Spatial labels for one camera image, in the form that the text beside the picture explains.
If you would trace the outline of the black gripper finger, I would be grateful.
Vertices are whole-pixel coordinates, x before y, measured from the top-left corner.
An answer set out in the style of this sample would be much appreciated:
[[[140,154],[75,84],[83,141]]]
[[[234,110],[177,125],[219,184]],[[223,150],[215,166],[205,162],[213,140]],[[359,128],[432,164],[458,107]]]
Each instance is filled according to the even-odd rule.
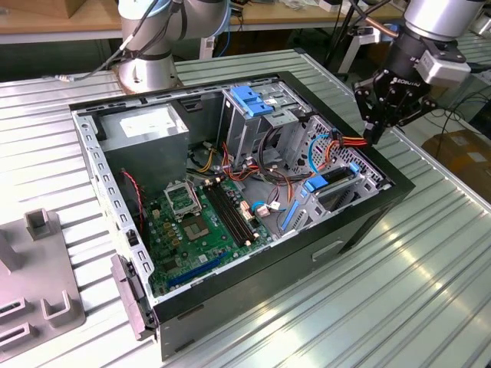
[[[364,121],[363,138],[369,145],[378,144],[385,131],[385,96],[380,95],[384,77],[376,73],[371,78],[353,83],[353,93],[361,119]]]
[[[422,97],[412,103],[404,99],[399,105],[389,107],[384,125],[386,127],[405,127],[435,109],[437,109],[437,102],[430,97]]]

